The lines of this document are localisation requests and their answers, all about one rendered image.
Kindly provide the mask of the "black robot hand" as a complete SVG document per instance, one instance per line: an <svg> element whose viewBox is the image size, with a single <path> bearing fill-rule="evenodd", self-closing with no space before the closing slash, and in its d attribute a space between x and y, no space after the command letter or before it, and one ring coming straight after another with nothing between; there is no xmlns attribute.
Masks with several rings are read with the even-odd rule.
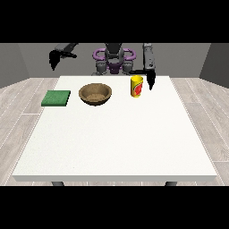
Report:
<svg viewBox="0 0 229 229"><path fill-rule="evenodd" d="M69 52L64 52L64 51L58 51L58 50L52 50L49 53L49 63L51 64L52 70L56 68L58 63L60 62L60 59L62 57L71 57L71 58L76 58L77 55L69 53Z"/></svg>
<svg viewBox="0 0 229 229"><path fill-rule="evenodd" d="M130 71L130 75L143 74L147 76L147 82L149 85L149 89L152 89L155 84L156 72L154 69L152 70L134 70Z"/></svg>

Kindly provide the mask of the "brown wooden bowl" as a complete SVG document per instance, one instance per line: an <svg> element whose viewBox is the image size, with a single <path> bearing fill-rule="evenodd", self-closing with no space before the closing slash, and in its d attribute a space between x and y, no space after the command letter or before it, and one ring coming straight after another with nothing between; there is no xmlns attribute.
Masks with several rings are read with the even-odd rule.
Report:
<svg viewBox="0 0 229 229"><path fill-rule="evenodd" d="M79 90L80 99L90 106L100 106L111 97L112 89L103 83L90 83Z"/></svg>

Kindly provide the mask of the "green square pad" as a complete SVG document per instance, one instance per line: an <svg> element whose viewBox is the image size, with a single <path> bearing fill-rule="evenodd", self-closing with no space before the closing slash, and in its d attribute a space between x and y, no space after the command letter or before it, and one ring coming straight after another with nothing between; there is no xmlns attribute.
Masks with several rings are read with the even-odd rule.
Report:
<svg viewBox="0 0 229 229"><path fill-rule="evenodd" d="M41 105L66 106L70 95L70 90L49 90L44 96Z"/></svg>

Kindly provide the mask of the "yellow cup with melon print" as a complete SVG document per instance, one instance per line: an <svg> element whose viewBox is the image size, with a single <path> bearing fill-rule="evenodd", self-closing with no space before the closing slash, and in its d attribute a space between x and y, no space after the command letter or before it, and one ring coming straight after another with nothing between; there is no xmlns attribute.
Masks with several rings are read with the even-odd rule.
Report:
<svg viewBox="0 0 229 229"><path fill-rule="evenodd" d="M131 76L131 95L138 98L141 94L143 85L143 77L140 75Z"/></svg>

